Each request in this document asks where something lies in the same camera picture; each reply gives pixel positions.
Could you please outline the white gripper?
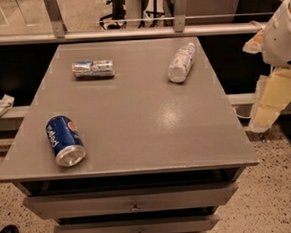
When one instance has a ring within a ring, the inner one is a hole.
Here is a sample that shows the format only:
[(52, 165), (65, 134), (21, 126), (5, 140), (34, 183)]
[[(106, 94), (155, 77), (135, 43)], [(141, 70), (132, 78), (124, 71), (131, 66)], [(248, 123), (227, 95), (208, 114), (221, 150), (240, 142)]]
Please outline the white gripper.
[(262, 51), (265, 63), (280, 67), (257, 81), (248, 129), (265, 132), (291, 103), (291, 0), (280, 4), (265, 29), (243, 45), (243, 51), (252, 55)]

